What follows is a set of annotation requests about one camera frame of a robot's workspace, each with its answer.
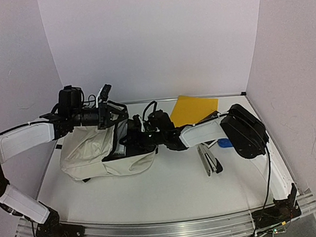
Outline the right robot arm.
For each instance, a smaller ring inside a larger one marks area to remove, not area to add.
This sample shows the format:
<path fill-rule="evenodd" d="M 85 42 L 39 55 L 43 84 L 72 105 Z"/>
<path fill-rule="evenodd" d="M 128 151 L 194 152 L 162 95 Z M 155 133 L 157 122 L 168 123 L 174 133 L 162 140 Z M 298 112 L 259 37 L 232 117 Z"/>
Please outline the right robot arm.
<path fill-rule="evenodd" d="M 154 109 L 135 115 L 120 143 L 134 150 L 164 145 L 172 151 L 197 147 L 211 157 L 206 143 L 228 140 L 237 155 L 251 160 L 267 181 L 275 205 L 292 204 L 297 189 L 282 158 L 269 149 L 269 136 L 255 115 L 237 103 L 220 113 L 218 99 L 179 96 L 170 114 Z"/>

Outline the cream canvas backpack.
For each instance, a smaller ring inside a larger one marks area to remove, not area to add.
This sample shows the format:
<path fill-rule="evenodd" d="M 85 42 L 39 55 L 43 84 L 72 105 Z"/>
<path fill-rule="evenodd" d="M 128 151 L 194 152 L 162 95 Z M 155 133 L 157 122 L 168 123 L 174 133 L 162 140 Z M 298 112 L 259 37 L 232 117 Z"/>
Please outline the cream canvas backpack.
<path fill-rule="evenodd" d="M 65 136 L 60 169 L 77 181 L 97 177 L 132 176 L 149 169 L 157 147 L 149 151 L 131 151 L 123 158 L 110 159 L 119 141 L 127 134 L 128 119 L 107 129 L 96 126 L 75 127 Z"/>

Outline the blue pencil case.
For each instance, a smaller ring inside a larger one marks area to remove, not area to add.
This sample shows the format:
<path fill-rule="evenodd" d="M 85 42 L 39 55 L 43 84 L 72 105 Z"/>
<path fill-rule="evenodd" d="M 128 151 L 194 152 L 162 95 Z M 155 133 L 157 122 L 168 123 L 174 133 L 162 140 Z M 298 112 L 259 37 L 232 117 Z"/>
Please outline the blue pencil case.
<path fill-rule="evenodd" d="M 218 145 L 223 149 L 233 147 L 233 144 L 228 138 L 220 138 L 218 140 Z"/>

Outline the silver black stapler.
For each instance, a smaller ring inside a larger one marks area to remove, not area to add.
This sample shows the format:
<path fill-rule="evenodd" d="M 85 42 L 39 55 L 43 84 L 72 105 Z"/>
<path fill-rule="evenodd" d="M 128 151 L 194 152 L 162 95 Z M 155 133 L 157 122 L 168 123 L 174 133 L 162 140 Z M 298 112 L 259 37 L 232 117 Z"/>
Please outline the silver black stapler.
<path fill-rule="evenodd" d="M 223 166 L 206 145 L 199 144 L 197 146 L 197 151 L 208 177 L 210 177 L 213 173 L 220 174 L 223 172 Z"/>

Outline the yellow flat book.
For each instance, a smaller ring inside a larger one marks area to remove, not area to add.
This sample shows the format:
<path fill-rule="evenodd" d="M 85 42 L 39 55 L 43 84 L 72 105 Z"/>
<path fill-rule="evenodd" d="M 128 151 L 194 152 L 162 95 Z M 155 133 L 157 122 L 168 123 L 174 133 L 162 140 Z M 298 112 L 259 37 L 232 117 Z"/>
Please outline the yellow flat book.
<path fill-rule="evenodd" d="M 217 111 L 218 103 L 218 98 L 179 96 L 170 115 L 170 120 L 175 127 L 196 124 Z"/>

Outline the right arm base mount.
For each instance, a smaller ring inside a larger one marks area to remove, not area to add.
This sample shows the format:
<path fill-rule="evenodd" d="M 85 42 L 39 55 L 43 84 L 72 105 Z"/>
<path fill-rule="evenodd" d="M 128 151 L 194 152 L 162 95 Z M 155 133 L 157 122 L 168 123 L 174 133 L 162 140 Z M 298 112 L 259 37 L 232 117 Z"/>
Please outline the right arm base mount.
<path fill-rule="evenodd" d="M 271 207 L 253 212 L 252 218 L 256 228 L 258 230 L 264 229 L 299 217 L 301 210 L 296 196 L 296 194 L 290 194 L 285 200 L 274 200 L 274 205 Z"/>

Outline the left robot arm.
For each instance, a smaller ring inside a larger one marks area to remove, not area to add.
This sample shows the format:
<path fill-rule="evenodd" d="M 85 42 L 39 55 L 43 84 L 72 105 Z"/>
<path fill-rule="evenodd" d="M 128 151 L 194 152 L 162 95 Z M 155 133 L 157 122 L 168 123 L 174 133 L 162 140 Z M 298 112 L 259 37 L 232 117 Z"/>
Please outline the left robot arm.
<path fill-rule="evenodd" d="M 50 237 L 63 237 L 62 223 L 50 218 L 52 209 L 38 202 L 34 188 L 39 177 L 30 173 L 42 171 L 36 147 L 41 149 L 42 162 L 55 141 L 72 132 L 75 127 L 105 129 L 128 118 L 126 105 L 109 100 L 111 86 L 104 85 L 93 99 L 86 99 L 81 88 L 65 86 L 58 93 L 58 102 L 44 115 L 0 132 L 0 206 L 11 215 L 17 214 L 43 224 Z"/>

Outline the white palm leaf book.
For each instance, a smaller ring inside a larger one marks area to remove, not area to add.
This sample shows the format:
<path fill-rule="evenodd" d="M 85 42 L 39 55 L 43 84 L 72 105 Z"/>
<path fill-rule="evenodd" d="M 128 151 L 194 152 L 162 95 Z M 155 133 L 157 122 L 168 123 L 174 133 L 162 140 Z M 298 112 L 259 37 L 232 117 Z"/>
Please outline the white palm leaf book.
<path fill-rule="evenodd" d="M 124 145 L 118 145 L 111 154 L 110 159 L 123 158 L 126 156 L 127 150 Z"/>

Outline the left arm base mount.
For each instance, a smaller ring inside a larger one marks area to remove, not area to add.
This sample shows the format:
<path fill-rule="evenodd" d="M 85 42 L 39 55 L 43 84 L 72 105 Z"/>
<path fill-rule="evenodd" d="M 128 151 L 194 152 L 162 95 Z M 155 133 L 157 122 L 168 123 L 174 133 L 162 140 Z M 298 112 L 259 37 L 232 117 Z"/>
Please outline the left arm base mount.
<path fill-rule="evenodd" d="M 35 237 L 84 237 L 84 234 L 84 226 L 60 222 L 59 213 L 53 209 L 49 209 L 47 219 L 35 230 Z"/>

